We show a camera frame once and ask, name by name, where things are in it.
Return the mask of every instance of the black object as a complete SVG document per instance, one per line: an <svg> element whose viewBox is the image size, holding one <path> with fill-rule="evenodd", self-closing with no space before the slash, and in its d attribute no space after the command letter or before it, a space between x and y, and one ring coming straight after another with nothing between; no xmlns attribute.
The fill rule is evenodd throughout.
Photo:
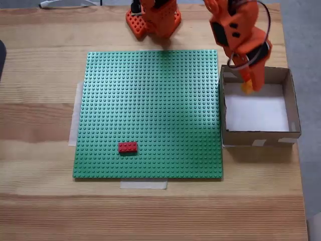
<svg viewBox="0 0 321 241"><path fill-rule="evenodd" d="M227 42L227 38L226 38L226 34L225 34L223 26L220 25L217 22L214 22L214 23L211 23L211 24L212 24L212 29L213 29L216 41L219 44L228 47L229 43Z"/></svg>
<svg viewBox="0 0 321 241"><path fill-rule="evenodd" d="M240 34L239 32L233 32L233 33L232 33L232 36L233 36L234 38L239 38L239 37L241 36L241 34Z"/></svg>
<svg viewBox="0 0 321 241"><path fill-rule="evenodd" d="M130 10L132 14L141 14L140 0L133 0Z"/></svg>
<svg viewBox="0 0 321 241"><path fill-rule="evenodd" d="M233 28L233 29L237 29L239 25L236 24L236 23L230 23L230 27Z"/></svg>
<svg viewBox="0 0 321 241"><path fill-rule="evenodd" d="M7 55L7 51L6 51L5 44L0 40L0 80L1 80L2 71L4 69L4 65L5 65L6 55Z"/></svg>
<svg viewBox="0 0 321 241"><path fill-rule="evenodd" d="M236 14L236 9L233 7L234 1L235 0L228 0L227 1L227 11L229 12L229 14L231 16Z"/></svg>
<svg viewBox="0 0 321 241"><path fill-rule="evenodd" d="M159 9L164 4L166 4L169 0L155 0L154 8Z"/></svg>
<svg viewBox="0 0 321 241"><path fill-rule="evenodd" d="M254 62L250 64L250 66L253 66L257 62L259 62L261 59L265 58L269 53L269 49L270 49L269 45L267 44L267 42L265 42L264 44L257 46L255 49L247 53L246 56L249 59L249 61L252 60L253 58L256 58Z"/></svg>

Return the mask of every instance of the white paper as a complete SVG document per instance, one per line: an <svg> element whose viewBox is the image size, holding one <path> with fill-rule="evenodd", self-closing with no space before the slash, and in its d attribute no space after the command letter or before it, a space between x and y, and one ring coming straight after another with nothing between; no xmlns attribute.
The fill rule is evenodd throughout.
<svg viewBox="0 0 321 241"><path fill-rule="evenodd" d="M166 189L167 178L122 178L120 188Z"/></svg>
<svg viewBox="0 0 321 241"><path fill-rule="evenodd" d="M246 95L241 83L225 83L226 128L229 131L288 132L282 86L265 84Z"/></svg>
<svg viewBox="0 0 321 241"><path fill-rule="evenodd" d="M70 133L69 133L69 146L76 146L77 137L78 137L78 126L79 126L79 117L80 117L80 107L82 100L82 90L83 90L84 82L80 82L77 84L76 95L75 95L75 103L74 110L72 113Z"/></svg>

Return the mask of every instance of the cardboard box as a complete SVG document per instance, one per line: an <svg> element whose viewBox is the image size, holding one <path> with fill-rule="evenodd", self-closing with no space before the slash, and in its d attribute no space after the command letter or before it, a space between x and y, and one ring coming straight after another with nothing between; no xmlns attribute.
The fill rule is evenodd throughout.
<svg viewBox="0 0 321 241"><path fill-rule="evenodd" d="M289 146L301 135L291 71L265 67L261 91L246 95L236 71L222 65L220 112L224 146Z"/></svg>

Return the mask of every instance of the wood grain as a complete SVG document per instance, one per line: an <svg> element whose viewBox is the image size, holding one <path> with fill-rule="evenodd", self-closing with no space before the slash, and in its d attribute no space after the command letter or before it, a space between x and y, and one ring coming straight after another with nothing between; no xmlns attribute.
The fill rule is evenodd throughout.
<svg viewBox="0 0 321 241"><path fill-rule="evenodd" d="M280 8L267 65L286 67ZM1 240L307 240L297 145L226 148L224 178L172 179L167 190L72 179L68 146L88 51L217 49L209 12L180 5L169 41L137 41L128 7L0 10L8 56L0 82ZM260 9L257 26L266 28Z"/></svg>

